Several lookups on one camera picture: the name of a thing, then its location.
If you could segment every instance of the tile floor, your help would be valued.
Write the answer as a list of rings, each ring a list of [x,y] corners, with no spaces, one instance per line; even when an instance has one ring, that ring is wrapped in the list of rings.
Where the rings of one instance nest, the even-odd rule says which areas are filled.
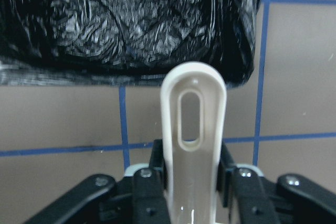
[[[263,0],[256,68],[228,91],[224,130],[237,162],[334,193],[335,16],[336,0]],[[120,179],[161,137],[158,88],[2,86],[0,104],[0,223],[23,222],[90,174]]]

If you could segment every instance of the oval hole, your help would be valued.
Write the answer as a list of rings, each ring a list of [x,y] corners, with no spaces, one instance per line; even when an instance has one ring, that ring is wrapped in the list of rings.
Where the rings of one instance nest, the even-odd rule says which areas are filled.
[[[188,92],[181,101],[182,141],[185,144],[195,143],[200,136],[200,99],[197,94]]]

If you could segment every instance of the black plastic bag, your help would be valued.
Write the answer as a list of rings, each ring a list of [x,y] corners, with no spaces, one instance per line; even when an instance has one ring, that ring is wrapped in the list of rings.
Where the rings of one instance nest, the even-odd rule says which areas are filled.
[[[46,84],[48,75],[160,84],[179,63],[202,61],[235,87],[253,71],[259,2],[0,0],[0,83],[43,69]]]

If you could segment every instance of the crumpled plastic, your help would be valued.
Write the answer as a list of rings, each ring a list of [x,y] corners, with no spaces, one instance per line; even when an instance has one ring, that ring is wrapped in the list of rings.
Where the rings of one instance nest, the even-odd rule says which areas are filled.
[[[44,69],[53,77],[69,71],[72,78],[77,72],[108,80],[124,76],[128,84],[139,84],[139,78],[160,84],[163,78],[158,77],[174,66],[202,61],[236,87],[254,68],[259,3],[0,0],[0,64]],[[2,83],[10,83],[11,73],[0,75]]]

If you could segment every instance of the white plastic handle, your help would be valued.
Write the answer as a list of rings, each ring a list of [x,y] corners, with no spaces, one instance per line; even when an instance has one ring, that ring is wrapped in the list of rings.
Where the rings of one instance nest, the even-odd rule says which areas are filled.
[[[199,137],[182,139],[181,100],[199,98]],[[214,224],[216,182],[226,108],[222,76],[199,62],[171,70],[161,87],[163,154],[167,167],[167,204],[172,224]]]

